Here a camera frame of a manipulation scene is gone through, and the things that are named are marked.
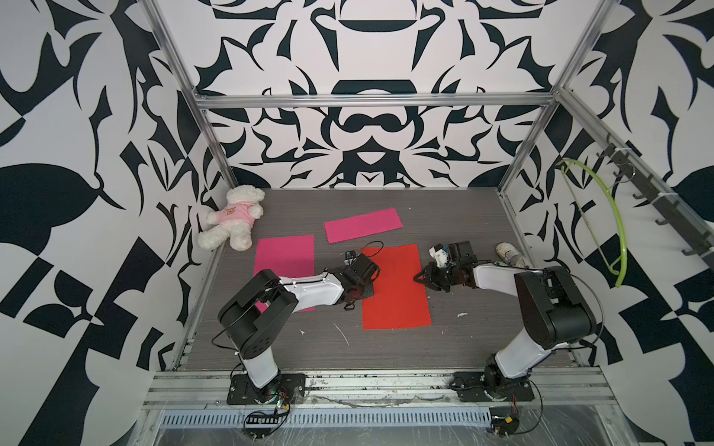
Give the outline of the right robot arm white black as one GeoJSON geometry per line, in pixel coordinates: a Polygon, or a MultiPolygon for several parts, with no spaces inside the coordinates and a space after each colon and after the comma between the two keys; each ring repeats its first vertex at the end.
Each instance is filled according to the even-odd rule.
{"type": "Polygon", "coordinates": [[[596,333],[596,317],[563,267],[480,261],[469,242],[435,245],[429,254],[431,262],[414,277],[418,284],[444,292],[461,285],[518,299],[524,328],[483,370],[482,388],[492,394],[524,383],[554,351],[596,333]]]}

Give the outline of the black wall hook rack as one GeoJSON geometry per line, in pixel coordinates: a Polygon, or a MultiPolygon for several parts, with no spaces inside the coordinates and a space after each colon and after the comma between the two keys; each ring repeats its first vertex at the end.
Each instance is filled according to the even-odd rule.
{"type": "Polygon", "coordinates": [[[660,215],[659,226],[670,226],[687,247],[684,256],[697,256],[713,270],[713,228],[685,202],[684,197],[660,178],[630,146],[614,137],[605,136],[605,148],[599,154],[617,169],[615,185],[630,184],[635,188],[633,198],[652,206],[660,215]]]}

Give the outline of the magenta paper sheet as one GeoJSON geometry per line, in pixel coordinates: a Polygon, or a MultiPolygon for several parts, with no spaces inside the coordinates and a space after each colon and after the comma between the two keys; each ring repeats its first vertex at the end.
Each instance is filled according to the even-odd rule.
{"type": "Polygon", "coordinates": [[[401,228],[403,222],[394,208],[328,221],[324,224],[329,243],[347,242],[401,228]]]}
{"type": "Polygon", "coordinates": [[[280,277],[314,276],[314,236],[259,239],[253,274],[264,269],[270,269],[280,277]]]}

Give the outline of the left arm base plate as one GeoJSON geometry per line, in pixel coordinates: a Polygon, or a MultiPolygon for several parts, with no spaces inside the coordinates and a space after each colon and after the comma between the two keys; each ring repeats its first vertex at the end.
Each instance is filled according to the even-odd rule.
{"type": "Polygon", "coordinates": [[[304,374],[278,373],[268,385],[258,388],[247,374],[233,375],[226,403],[232,406],[289,403],[294,397],[304,395],[306,378],[304,374]]]}

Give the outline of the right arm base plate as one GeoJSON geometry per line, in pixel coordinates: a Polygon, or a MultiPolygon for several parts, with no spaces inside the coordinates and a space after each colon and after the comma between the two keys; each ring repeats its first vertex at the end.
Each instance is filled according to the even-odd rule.
{"type": "Polygon", "coordinates": [[[491,369],[453,373],[448,386],[463,403],[507,403],[513,400],[528,403],[536,398],[525,377],[511,379],[491,369]]]}

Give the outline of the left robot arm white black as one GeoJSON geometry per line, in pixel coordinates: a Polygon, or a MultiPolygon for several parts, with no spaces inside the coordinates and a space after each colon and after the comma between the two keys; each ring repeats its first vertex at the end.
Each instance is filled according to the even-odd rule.
{"type": "Polygon", "coordinates": [[[281,372],[273,343],[291,316],[316,307],[353,310],[356,302],[374,295],[379,275],[380,267],[364,254],[309,277],[280,277],[264,269],[221,308],[221,331],[212,344],[238,356],[254,390],[276,390],[281,372]]]}

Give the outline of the left black connector board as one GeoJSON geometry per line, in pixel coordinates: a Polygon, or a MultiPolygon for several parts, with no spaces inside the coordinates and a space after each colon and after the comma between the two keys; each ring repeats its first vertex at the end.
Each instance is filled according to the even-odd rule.
{"type": "Polygon", "coordinates": [[[242,425],[243,433],[252,440],[265,439],[275,433],[288,418],[289,412],[267,414],[264,412],[252,412],[248,414],[242,425]]]}

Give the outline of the white teddy bear pink shirt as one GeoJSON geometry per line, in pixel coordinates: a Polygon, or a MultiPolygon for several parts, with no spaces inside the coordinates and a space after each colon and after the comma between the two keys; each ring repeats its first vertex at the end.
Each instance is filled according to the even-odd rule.
{"type": "Polygon", "coordinates": [[[197,236],[198,245],[202,249],[214,250],[228,242],[238,252],[250,249],[253,227],[264,214],[260,203],[265,196],[264,190],[251,185],[228,190],[227,205],[206,216],[210,228],[197,236]]]}

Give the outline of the right black connector board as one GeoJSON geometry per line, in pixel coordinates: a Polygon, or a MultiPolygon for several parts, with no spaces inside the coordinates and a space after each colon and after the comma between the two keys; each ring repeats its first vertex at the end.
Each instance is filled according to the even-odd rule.
{"type": "Polygon", "coordinates": [[[490,416],[490,431],[501,438],[515,435],[521,425],[520,416],[516,413],[506,413],[494,409],[490,412],[490,416]]]}

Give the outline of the red square paper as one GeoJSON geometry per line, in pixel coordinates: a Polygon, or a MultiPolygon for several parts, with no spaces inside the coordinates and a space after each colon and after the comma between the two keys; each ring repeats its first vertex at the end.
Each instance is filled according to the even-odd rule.
{"type": "Polygon", "coordinates": [[[366,247],[379,268],[374,295],[363,300],[364,330],[402,330],[431,325],[426,287],[414,281],[422,270],[417,245],[366,247]]]}

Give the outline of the black connector board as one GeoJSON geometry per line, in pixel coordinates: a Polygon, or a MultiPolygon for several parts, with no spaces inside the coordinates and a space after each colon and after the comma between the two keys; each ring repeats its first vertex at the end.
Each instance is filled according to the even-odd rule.
{"type": "Polygon", "coordinates": [[[252,440],[265,439],[275,433],[288,418],[289,412],[267,414],[264,412],[252,412],[248,414],[242,425],[243,433],[252,440]]]}
{"type": "Polygon", "coordinates": [[[494,409],[490,412],[490,416],[490,431],[501,438],[515,435],[521,425],[520,416],[516,413],[506,413],[494,409]]]}

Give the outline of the white grey sneaker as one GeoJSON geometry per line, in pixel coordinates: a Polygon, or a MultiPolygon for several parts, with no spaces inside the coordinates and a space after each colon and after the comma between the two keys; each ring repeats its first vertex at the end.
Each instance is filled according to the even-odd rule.
{"type": "Polygon", "coordinates": [[[530,269],[531,264],[525,255],[511,243],[503,242],[496,246],[496,254],[512,268],[530,269]]]}

